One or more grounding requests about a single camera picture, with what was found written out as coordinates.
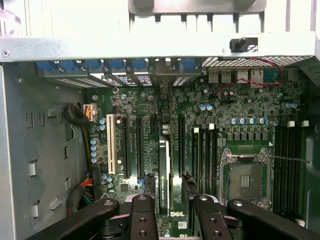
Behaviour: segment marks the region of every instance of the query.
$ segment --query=green circuit board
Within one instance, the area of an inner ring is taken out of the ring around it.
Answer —
[[[88,103],[97,110],[97,119],[89,127],[91,139],[98,139],[97,162],[92,166],[99,167],[101,176],[111,177],[110,181],[102,177],[100,194],[123,203],[128,195],[143,193],[144,176],[154,174],[160,236],[192,235],[182,204],[183,174],[195,179],[199,193],[216,196],[222,204],[239,197],[272,211],[274,159],[269,158],[268,164],[252,159],[222,164],[222,156],[227,148],[234,155],[258,155],[262,149],[273,155],[275,122],[281,123],[282,116],[292,119],[299,115],[305,80],[263,88],[235,83],[215,94],[219,86],[204,77],[187,87],[170,87],[166,96],[152,86],[87,91]],[[113,174],[108,174],[106,126],[99,122],[106,115],[116,119]],[[164,132],[164,115],[169,119],[165,123],[168,134]],[[159,207],[159,137],[163,135],[170,149],[169,215],[160,214]]]

